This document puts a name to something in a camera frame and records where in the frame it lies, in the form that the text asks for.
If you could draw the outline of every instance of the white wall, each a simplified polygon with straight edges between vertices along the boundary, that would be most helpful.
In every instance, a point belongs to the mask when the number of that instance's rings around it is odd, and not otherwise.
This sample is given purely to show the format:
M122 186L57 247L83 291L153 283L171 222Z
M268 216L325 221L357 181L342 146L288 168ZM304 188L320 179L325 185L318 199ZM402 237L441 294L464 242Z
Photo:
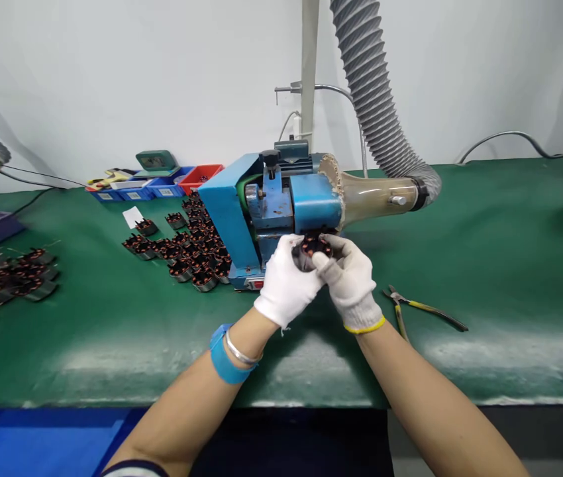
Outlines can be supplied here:
M317 82L345 86L328 6ZM428 162L504 129L563 151L563 1L383 0L380 13L399 116ZM151 148L228 164L277 139L299 98L275 106L273 88L300 63L300 0L0 0L0 138L11 165L79 182ZM316 93L314 149L360 168L335 93ZM501 138L474 158L534 155ZM0 176L0 191L24 187Z

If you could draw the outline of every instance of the pile of inductors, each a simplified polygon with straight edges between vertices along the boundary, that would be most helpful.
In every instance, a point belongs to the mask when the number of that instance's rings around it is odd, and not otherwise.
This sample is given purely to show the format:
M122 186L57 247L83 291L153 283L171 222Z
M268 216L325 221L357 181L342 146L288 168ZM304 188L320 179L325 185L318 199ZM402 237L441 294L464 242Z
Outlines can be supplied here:
M32 248L20 257L0 253L0 306L14 298L40 301L56 290L56 257L43 248Z
M153 221L143 219L136 222L138 234L132 234L123 247L141 260L164 260L171 277L180 283L191 281L203 293L218 283L228 284L230 255L197 191L182 201L182 209L187 217L179 212L165 217L176 232L173 238L147 238L158 232L158 227ZM189 230L180 232L185 227Z

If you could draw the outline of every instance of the green workbench mat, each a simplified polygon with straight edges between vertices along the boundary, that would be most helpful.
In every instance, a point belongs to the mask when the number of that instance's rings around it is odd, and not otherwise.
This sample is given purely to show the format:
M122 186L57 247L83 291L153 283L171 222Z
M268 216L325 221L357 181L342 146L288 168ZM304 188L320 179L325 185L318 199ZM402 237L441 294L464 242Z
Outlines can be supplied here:
M413 346L475 403L563 404L563 159L436 169L443 190L435 204L346 231L372 259L377 302L394 323L380 292L392 284L469 326L459 333L403 308ZM0 194L0 209L32 195ZM127 252L121 213L134 205L171 235L164 216L181 211L178 199L99 203L80 189L50 191L20 214L28 231L0 250L49 249L60 287L40 303L0 307L0 407L151 404L221 323L252 305L252 292L220 285L198 293L163 262ZM322 290L269 342L236 405L386 402Z

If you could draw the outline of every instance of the white cotton glove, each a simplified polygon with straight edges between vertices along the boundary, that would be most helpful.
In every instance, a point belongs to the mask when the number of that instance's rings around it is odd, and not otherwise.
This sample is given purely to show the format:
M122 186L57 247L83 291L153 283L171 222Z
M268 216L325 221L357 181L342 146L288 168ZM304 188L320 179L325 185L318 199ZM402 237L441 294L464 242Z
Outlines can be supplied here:
M313 265L330 287L330 297L351 333L367 333L385 323L383 312L372 297L376 287L372 262L347 238L323 234L333 249L334 258L321 252L313 255Z
M284 235L266 265L264 287L255 300L255 308L281 329L288 328L314 300L323 286L317 271L302 272L293 261L291 251L303 240L303 235Z

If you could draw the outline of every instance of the person's forearm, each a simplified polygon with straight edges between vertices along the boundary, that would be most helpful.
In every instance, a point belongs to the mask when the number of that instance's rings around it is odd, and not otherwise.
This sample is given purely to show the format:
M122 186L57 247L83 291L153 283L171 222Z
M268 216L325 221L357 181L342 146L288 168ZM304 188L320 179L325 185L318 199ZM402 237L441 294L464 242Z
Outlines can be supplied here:
M252 308L230 329L230 339L256 358L279 327ZM230 352L233 364L247 368ZM195 457L224 419L241 384L224 382L205 352L147 411L108 464L144 458L162 465L171 477L187 475Z
M387 400L437 477L526 477L482 412L389 324L358 336Z

